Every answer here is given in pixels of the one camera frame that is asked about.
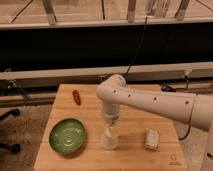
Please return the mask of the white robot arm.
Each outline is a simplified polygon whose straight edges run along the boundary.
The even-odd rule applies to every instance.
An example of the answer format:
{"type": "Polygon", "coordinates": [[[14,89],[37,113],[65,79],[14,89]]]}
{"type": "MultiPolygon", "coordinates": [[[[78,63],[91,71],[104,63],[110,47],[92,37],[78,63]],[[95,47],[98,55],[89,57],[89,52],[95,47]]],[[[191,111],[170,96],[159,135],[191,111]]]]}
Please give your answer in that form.
{"type": "Polygon", "coordinates": [[[96,95],[102,100],[103,118],[109,125],[118,120],[119,106],[126,105],[207,131],[200,171],[213,171],[213,96],[131,89],[118,74],[99,84],[96,95]]]}

